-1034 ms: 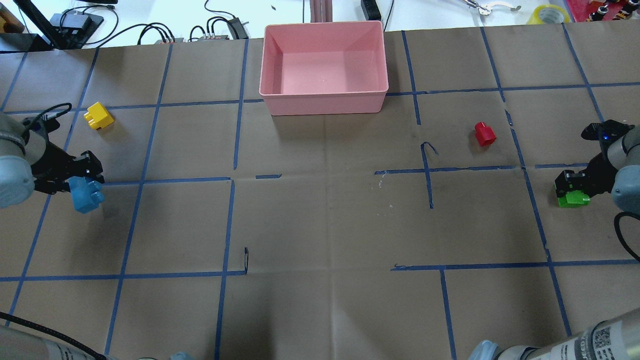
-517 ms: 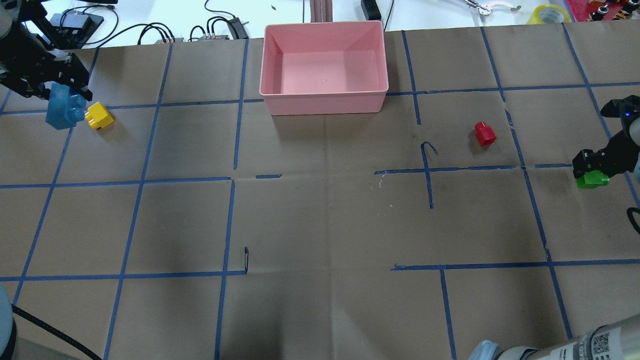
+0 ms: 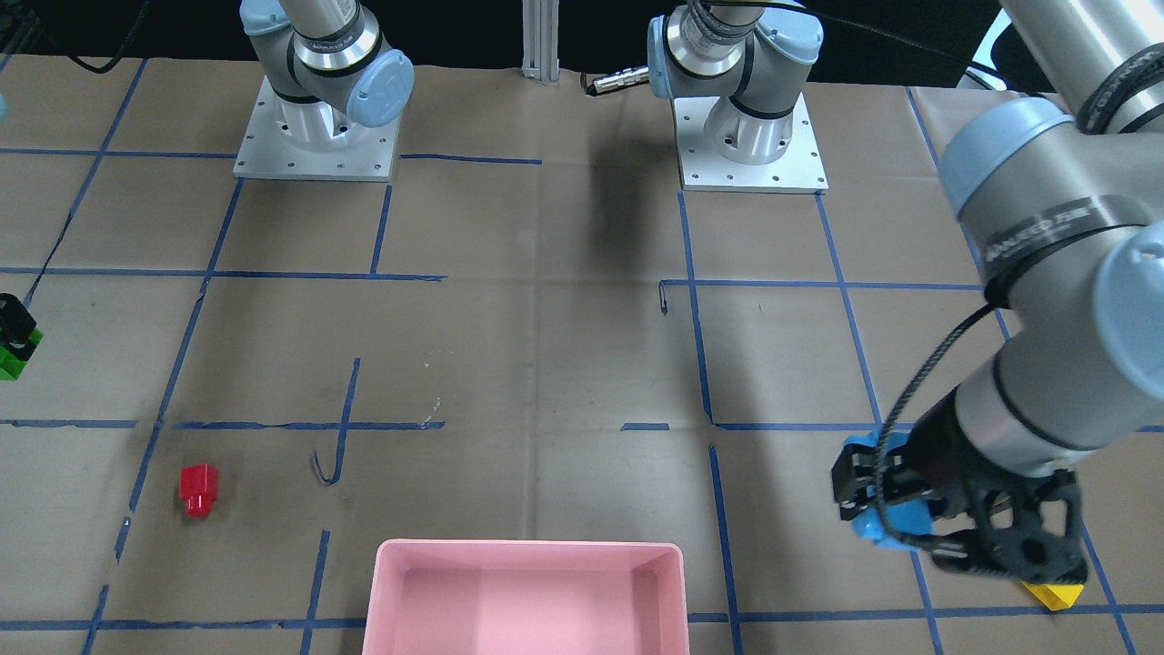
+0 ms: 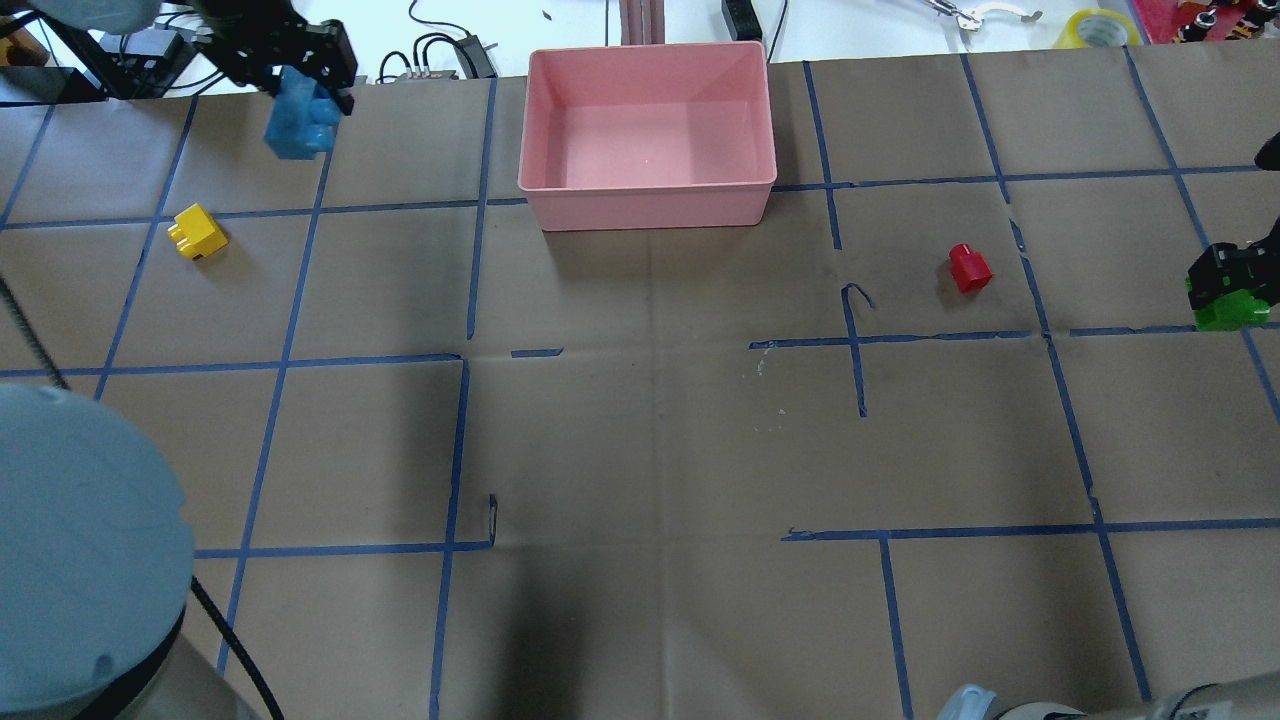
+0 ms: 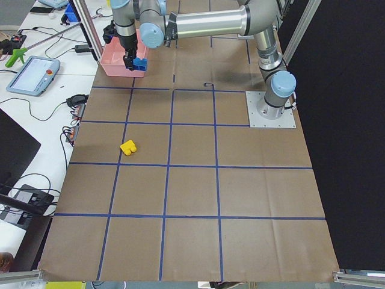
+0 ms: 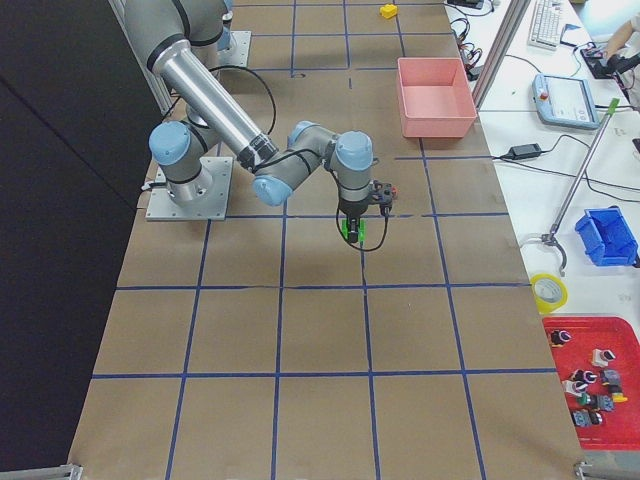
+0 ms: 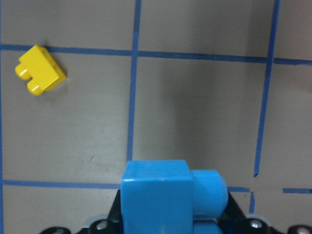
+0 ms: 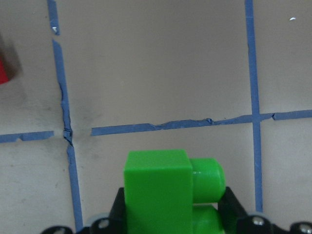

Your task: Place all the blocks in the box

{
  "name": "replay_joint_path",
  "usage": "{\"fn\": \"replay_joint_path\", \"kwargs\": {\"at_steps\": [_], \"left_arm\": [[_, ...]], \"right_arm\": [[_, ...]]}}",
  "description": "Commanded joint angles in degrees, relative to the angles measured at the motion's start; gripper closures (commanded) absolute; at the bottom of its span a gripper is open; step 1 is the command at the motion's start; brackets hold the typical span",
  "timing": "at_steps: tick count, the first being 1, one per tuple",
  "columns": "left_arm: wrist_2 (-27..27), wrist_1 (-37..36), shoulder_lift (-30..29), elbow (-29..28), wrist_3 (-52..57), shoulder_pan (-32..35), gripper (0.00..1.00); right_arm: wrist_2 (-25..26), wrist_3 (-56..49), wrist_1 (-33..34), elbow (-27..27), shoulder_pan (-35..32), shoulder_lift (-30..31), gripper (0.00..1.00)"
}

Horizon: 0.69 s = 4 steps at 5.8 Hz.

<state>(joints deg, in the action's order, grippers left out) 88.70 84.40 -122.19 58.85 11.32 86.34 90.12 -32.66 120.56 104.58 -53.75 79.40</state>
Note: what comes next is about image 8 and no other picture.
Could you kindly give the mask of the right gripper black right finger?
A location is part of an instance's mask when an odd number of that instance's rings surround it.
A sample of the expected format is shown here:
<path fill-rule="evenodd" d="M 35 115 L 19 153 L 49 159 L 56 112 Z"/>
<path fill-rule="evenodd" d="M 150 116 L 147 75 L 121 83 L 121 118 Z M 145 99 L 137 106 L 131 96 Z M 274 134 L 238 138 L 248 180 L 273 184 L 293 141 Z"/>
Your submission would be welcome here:
<path fill-rule="evenodd" d="M 218 213 L 226 234 L 240 234 L 241 225 L 246 218 L 246 210 L 243 208 L 230 187 L 226 187 L 225 193 L 218 202 Z"/>

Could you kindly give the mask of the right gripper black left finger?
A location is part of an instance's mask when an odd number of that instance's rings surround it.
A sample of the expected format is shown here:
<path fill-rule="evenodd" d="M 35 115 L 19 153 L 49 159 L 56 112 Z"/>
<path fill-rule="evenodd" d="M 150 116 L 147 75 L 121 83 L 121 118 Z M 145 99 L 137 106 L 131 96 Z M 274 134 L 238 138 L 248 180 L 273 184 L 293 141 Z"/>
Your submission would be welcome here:
<path fill-rule="evenodd" d="M 109 212 L 109 220 L 115 222 L 122 222 L 125 219 L 126 205 L 124 188 L 118 189 L 117 195 Z"/>

